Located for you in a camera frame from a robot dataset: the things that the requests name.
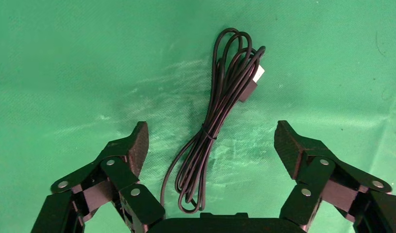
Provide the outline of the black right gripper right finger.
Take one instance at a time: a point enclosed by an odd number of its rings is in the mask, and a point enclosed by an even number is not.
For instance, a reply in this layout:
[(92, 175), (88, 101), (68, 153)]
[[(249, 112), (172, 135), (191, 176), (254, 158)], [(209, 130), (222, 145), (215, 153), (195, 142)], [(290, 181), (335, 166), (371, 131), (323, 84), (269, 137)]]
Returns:
[(277, 123), (274, 148), (296, 182), (280, 218), (307, 232), (320, 204), (327, 202), (357, 233), (396, 233), (396, 196), (384, 180), (340, 160), (320, 140)]

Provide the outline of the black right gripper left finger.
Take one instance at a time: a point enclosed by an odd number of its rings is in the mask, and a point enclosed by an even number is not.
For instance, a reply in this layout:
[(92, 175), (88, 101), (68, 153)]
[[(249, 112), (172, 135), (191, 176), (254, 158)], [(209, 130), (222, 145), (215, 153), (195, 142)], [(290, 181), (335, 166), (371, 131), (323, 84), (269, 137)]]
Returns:
[(140, 183), (149, 149), (148, 125), (107, 143), (96, 159), (51, 185), (32, 227), (34, 233), (82, 233), (97, 210), (111, 203), (132, 233), (146, 233), (165, 210)]

